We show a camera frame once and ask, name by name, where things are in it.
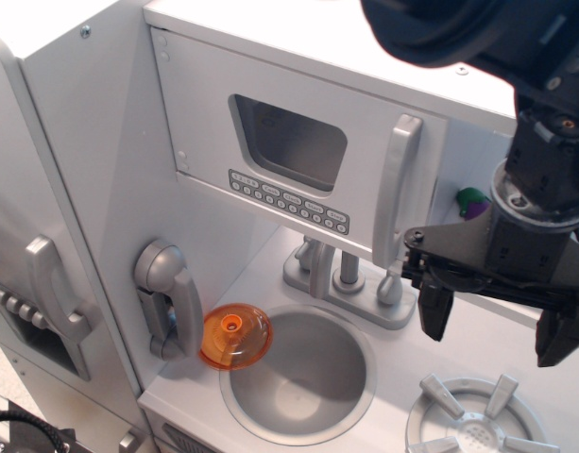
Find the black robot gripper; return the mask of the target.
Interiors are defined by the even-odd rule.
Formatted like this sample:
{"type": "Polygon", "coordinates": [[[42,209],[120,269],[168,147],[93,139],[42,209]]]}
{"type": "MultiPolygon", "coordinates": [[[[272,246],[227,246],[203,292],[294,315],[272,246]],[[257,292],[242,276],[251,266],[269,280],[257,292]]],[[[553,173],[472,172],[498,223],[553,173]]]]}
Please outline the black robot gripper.
{"type": "Polygon", "coordinates": [[[472,220],[405,233],[402,274],[420,287],[421,328],[443,339],[454,292],[544,309],[536,323],[537,366],[556,366],[579,347],[579,243],[571,237],[579,207],[543,210],[502,167],[491,200],[472,220]]]}

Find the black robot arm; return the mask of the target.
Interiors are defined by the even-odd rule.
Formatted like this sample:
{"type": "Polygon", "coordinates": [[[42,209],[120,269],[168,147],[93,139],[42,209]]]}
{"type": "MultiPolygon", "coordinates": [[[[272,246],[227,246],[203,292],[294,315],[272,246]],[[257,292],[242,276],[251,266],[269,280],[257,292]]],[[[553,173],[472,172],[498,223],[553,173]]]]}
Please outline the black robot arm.
{"type": "Polygon", "coordinates": [[[579,347],[579,1],[365,1],[392,57],[464,62],[514,89],[517,129],[491,205],[457,225],[409,229],[402,273],[419,289],[423,331],[440,340],[455,293],[539,308],[536,355],[579,347]]]}

